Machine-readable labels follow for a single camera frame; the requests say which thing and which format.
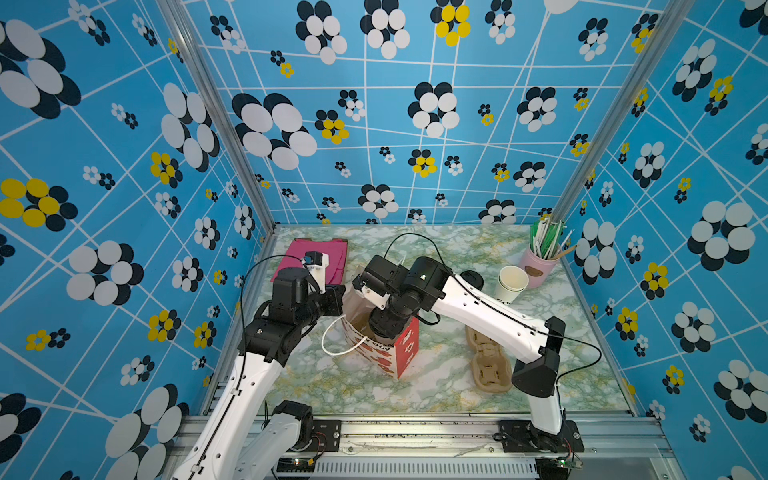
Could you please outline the red white paper gift bag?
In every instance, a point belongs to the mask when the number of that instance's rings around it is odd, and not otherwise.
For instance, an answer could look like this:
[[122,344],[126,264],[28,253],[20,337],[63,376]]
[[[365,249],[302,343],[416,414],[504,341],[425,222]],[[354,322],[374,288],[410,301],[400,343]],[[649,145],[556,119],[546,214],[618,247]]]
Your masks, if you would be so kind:
[[[420,322],[412,317],[394,339],[374,333],[370,316],[380,312],[374,304],[355,290],[347,291],[342,297],[342,314],[335,318],[321,337],[321,348],[331,357],[340,357],[357,352],[372,365],[392,378],[400,379],[419,352]],[[342,329],[347,347],[339,349],[326,346],[326,337],[336,325]]]

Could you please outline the brown pulp cup carrier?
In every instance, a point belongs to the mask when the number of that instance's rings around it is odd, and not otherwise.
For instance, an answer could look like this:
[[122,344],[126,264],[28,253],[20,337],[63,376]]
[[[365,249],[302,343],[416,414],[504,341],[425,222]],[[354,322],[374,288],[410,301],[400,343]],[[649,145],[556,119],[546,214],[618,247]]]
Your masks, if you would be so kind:
[[508,392],[512,388],[512,367],[504,349],[469,326],[465,333],[474,351],[470,368],[476,386],[487,393]]

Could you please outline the white paper cup stack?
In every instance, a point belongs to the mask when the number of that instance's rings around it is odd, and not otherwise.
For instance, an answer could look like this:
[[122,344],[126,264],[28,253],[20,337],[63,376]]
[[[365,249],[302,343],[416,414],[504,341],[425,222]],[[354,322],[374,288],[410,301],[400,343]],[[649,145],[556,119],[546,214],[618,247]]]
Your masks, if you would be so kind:
[[529,276],[518,266],[504,266],[498,274],[493,297],[503,304],[511,304],[529,286]]

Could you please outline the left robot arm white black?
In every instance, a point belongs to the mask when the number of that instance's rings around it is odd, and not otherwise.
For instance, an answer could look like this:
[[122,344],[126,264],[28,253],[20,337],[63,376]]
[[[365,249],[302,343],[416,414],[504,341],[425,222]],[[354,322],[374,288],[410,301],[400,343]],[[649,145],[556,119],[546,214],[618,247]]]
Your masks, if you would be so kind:
[[342,314],[345,287],[326,285],[325,268],[284,268],[271,298],[243,330],[230,379],[173,479],[263,479],[281,457],[311,439],[312,408],[285,401],[251,443],[248,434],[293,350],[321,317]]

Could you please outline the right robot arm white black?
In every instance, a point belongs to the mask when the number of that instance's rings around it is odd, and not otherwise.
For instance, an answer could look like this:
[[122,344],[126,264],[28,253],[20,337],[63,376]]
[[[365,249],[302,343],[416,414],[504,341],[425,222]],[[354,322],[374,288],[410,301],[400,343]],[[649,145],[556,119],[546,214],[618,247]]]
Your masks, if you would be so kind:
[[372,332],[397,337],[422,312],[457,320],[509,350],[516,359],[514,387],[527,395],[534,431],[561,432],[563,410],[556,386],[565,323],[521,314],[483,293],[444,263],[419,257],[406,268],[374,256],[353,280],[354,290],[374,305]]

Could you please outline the pink straw holder cup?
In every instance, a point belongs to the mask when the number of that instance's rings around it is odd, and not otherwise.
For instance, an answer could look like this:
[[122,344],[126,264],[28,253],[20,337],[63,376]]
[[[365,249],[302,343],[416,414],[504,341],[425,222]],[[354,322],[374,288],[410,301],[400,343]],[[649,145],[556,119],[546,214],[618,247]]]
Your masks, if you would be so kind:
[[540,258],[528,247],[521,256],[518,266],[528,277],[528,289],[535,289],[544,283],[557,263],[557,260]]

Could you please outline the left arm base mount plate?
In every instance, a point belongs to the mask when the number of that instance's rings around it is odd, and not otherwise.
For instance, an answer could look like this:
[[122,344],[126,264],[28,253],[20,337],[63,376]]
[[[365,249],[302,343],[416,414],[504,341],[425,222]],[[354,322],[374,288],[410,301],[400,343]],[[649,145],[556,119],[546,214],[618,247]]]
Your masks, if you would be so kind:
[[338,452],[342,433],[342,421],[335,419],[314,420],[311,432],[301,430],[296,445],[289,452]]

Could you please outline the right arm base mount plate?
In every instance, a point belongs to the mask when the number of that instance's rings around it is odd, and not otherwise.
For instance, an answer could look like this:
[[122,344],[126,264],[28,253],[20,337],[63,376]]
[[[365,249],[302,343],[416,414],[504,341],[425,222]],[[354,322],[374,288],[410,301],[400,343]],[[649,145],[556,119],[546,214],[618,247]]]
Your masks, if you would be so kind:
[[502,420],[492,435],[505,453],[570,454],[585,451],[583,438],[575,422],[565,420],[558,434],[536,429],[531,421]]

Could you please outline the aluminium front rail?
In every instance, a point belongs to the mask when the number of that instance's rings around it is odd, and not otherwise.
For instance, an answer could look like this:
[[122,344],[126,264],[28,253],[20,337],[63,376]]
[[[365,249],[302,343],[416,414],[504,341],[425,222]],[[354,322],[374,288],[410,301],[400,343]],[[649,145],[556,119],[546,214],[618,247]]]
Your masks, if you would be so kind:
[[[660,423],[626,412],[574,412],[572,479],[682,479]],[[540,453],[513,453],[494,440],[503,414],[340,415],[338,448],[314,471],[268,461],[261,479],[536,479]]]

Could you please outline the left aluminium corner post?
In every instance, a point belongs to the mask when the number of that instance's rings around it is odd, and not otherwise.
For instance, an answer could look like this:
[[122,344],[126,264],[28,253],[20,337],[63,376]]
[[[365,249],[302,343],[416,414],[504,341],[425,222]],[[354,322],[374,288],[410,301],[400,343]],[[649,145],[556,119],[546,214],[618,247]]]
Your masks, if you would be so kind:
[[211,115],[217,134],[229,153],[235,172],[253,204],[266,235],[270,236],[274,233],[276,223],[264,196],[259,190],[254,171],[228,117],[224,102],[205,61],[204,51],[197,44],[198,38],[192,31],[192,23],[186,18],[180,1],[158,0],[157,4],[170,33],[185,57],[187,69]]

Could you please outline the aluminium corner post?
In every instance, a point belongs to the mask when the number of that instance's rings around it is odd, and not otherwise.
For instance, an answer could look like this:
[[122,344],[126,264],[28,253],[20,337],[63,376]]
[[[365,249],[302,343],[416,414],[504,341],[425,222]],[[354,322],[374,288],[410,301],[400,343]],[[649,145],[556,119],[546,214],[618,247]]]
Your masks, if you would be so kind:
[[186,18],[180,1],[158,0],[157,4],[170,33],[185,57],[187,69],[211,115],[217,134],[229,153],[235,172],[253,204],[266,235],[270,236],[274,233],[276,223],[264,196],[259,190],[254,171],[228,117],[224,102],[205,61],[204,51],[197,44],[198,38],[192,31],[192,23]]
[[671,41],[694,5],[695,0],[668,2],[661,14],[656,33],[638,56],[637,61],[607,111],[607,115],[597,129],[596,137],[591,142],[586,157],[580,161],[574,170],[566,188],[554,207],[552,214],[554,221],[564,221],[567,214],[573,208],[587,175],[596,168],[610,141],[624,122],[636,95],[646,85],[650,75],[656,69],[659,61],[664,56]]

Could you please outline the right aluminium corner post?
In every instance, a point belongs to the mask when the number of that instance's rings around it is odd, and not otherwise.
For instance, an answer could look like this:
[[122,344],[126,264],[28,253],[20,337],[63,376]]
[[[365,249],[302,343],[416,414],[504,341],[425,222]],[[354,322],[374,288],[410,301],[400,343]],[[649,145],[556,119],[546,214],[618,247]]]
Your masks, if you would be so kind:
[[554,207],[552,214],[554,221],[564,221],[567,214],[573,208],[587,175],[596,168],[610,141],[624,122],[636,95],[646,85],[650,75],[656,69],[659,61],[664,56],[671,41],[694,5],[695,0],[668,2],[661,14],[656,33],[638,56],[637,61],[607,111],[607,115],[597,129],[596,137],[591,142],[586,157],[580,161],[574,170],[566,188]]

